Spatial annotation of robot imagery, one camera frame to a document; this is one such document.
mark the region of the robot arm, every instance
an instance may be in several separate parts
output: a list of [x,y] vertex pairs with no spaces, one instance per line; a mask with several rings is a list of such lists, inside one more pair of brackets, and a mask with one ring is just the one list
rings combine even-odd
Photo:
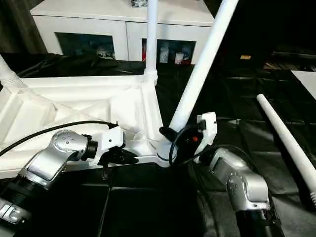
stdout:
[[246,162],[227,149],[216,150],[210,171],[225,186],[236,213],[241,236],[283,237],[278,220],[268,214],[269,192],[266,181]]
[[92,140],[89,135],[79,135],[70,130],[55,133],[49,145],[35,154],[1,193],[0,219],[12,225],[30,219],[38,198],[42,198],[51,188],[68,161],[89,158],[96,164],[105,163],[107,161],[106,158],[102,159],[102,154],[125,146],[124,132],[119,126],[95,138]]

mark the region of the white cabinet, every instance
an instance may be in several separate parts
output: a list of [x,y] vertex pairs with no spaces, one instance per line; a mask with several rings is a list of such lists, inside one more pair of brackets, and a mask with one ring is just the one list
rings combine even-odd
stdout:
[[[143,60],[147,8],[130,0],[45,0],[31,14],[49,53]],[[159,0],[158,58],[169,45],[169,56],[184,50],[195,64],[213,22],[203,0]]]

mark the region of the cabinet door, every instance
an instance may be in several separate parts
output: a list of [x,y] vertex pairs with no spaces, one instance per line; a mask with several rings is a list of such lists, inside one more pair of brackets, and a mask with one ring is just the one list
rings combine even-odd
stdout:
[[128,60],[123,21],[33,16],[48,53]]
[[[126,25],[129,60],[142,61],[144,59],[142,52],[146,44],[147,25],[138,22],[127,22]],[[189,54],[188,61],[195,64],[210,31],[211,27],[158,24],[157,62],[161,61],[160,58],[163,58],[166,51],[168,51],[169,62],[174,62],[176,53],[181,53],[183,50]]]

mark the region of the black tablecloth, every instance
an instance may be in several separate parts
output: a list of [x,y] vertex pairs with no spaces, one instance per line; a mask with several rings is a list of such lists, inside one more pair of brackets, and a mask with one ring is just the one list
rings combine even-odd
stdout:
[[[23,77],[131,75],[142,74],[144,69],[144,65],[137,62],[55,55],[38,56],[36,59],[32,56],[28,57],[38,65],[25,71],[26,66],[23,63],[25,58],[21,60],[18,56],[4,55],[12,69]],[[192,66],[158,64],[156,92],[164,125],[168,125],[171,121],[192,68]],[[213,68],[206,79],[189,122],[195,121],[196,115],[216,112],[218,134],[214,143],[235,145],[250,155],[256,169],[268,183],[285,236],[315,236],[316,215],[308,198],[309,191],[260,109],[255,98],[258,93],[266,95],[311,162],[316,165],[316,140],[313,138],[316,131],[316,102],[289,71],[236,69],[221,72]],[[149,164],[148,167],[152,168],[148,171],[143,167],[144,165],[130,166],[116,170],[121,174],[117,175],[116,186],[120,186],[121,182],[125,187],[162,188],[176,182],[174,174],[170,174],[172,172],[169,169],[162,171]],[[157,180],[162,172],[166,172],[168,178]],[[204,214],[204,224],[207,227],[204,236],[238,237],[235,214],[225,187],[208,175],[207,167],[199,167],[197,173],[200,177],[198,182],[202,181],[207,190],[207,202],[199,202],[201,212]],[[87,183],[97,185],[102,180],[100,170],[85,171],[84,175],[80,173],[80,178],[75,173],[66,176],[69,175],[84,180],[86,188]]]

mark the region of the white pole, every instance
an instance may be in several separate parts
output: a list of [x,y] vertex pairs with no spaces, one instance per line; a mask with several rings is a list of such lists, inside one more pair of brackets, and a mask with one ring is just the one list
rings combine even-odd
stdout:
[[0,55],[0,82],[2,85],[12,85],[15,87],[25,87],[21,79],[12,71],[5,60]]
[[158,0],[148,0],[147,6],[147,44],[145,75],[157,80],[157,21]]
[[238,0],[223,0],[221,3],[206,45],[193,69],[177,110],[170,123],[169,127],[175,131],[180,131],[188,122],[189,116],[203,87],[208,71],[212,66],[237,3]]
[[268,116],[272,126],[278,133],[287,151],[291,155],[296,167],[300,171],[307,187],[311,192],[312,201],[316,206],[316,170],[313,164],[308,159],[285,124],[282,122],[280,117],[277,115],[271,104],[267,101],[266,97],[263,94],[259,94],[257,95],[257,100]]

